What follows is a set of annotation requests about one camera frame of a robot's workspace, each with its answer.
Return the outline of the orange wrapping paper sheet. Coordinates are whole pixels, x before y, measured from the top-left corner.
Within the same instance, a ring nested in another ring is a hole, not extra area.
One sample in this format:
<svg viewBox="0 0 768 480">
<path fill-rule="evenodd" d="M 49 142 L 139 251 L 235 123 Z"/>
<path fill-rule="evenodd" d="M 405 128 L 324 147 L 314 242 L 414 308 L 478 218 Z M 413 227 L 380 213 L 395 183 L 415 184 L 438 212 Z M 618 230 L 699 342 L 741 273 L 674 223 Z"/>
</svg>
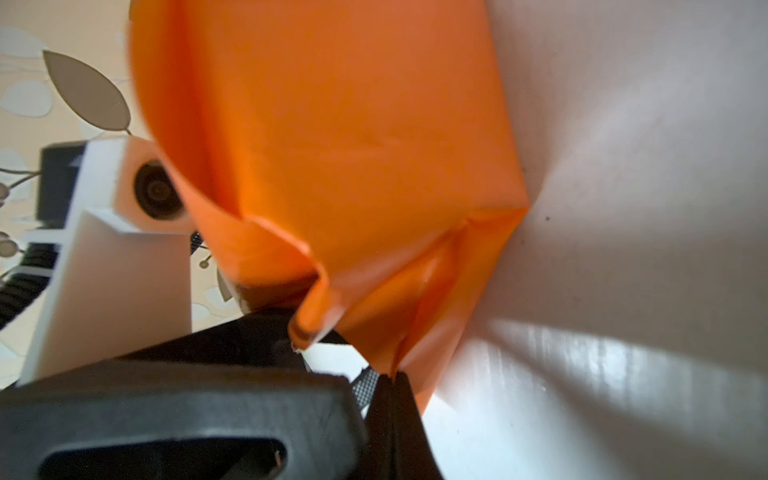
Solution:
<svg viewBox="0 0 768 480">
<path fill-rule="evenodd" d="M 430 401 L 529 208 L 482 1 L 135 1 L 144 121 L 247 309 Z"/>
</svg>

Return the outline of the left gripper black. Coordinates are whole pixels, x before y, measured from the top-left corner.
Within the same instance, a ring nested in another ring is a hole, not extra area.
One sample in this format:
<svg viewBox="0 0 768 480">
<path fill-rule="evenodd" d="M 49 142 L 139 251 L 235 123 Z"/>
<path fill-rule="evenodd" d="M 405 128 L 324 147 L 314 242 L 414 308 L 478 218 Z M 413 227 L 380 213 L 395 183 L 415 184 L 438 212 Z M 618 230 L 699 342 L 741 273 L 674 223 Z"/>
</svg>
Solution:
<svg viewBox="0 0 768 480">
<path fill-rule="evenodd" d="M 344 479 L 367 432 L 267 310 L 1 394 L 5 479 Z"/>
</svg>

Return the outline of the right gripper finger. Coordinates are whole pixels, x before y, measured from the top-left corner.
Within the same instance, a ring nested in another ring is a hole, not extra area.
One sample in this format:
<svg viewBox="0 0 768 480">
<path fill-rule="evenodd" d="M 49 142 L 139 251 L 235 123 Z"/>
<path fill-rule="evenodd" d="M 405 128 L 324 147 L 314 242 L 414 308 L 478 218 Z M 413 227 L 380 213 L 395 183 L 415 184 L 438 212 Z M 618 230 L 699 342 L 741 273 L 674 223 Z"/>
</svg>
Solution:
<svg viewBox="0 0 768 480">
<path fill-rule="evenodd" d="M 379 377 L 365 425 L 368 444 L 350 474 L 352 479 L 429 480 L 443 477 L 405 373 Z"/>
</svg>

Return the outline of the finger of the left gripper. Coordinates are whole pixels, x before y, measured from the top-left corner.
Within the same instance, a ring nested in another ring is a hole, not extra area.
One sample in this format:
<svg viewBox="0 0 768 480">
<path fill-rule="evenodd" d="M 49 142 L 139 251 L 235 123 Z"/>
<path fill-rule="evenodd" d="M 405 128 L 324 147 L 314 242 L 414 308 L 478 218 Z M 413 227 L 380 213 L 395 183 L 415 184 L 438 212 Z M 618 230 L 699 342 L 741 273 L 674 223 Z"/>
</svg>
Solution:
<svg viewBox="0 0 768 480">
<path fill-rule="evenodd" d="M 370 366 L 363 369 L 351 382 L 351 389 L 359 410 L 365 410 L 372 402 L 379 374 Z"/>
</svg>

